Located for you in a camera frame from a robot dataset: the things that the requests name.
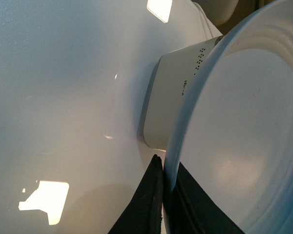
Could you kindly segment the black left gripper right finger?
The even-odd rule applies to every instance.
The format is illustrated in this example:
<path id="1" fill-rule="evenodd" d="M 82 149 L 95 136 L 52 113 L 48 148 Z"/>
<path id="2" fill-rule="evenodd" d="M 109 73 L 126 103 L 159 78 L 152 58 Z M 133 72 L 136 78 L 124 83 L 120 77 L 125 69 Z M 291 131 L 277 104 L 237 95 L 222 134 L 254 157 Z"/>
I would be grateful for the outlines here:
<path id="1" fill-rule="evenodd" d="M 242 234 L 243 231 L 212 201 L 182 163 L 173 190 L 164 197 L 169 234 Z"/>

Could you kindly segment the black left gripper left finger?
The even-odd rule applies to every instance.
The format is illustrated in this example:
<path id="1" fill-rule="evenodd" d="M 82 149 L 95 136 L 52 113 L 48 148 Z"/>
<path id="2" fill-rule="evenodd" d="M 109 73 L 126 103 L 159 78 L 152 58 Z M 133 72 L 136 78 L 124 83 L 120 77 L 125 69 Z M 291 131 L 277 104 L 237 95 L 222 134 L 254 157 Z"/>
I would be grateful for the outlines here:
<path id="1" fill-rule="evenodd" d="M 110 234 L 159 234 L 162 225 L 163 167 L 154 155 L 131 201 Z"/>

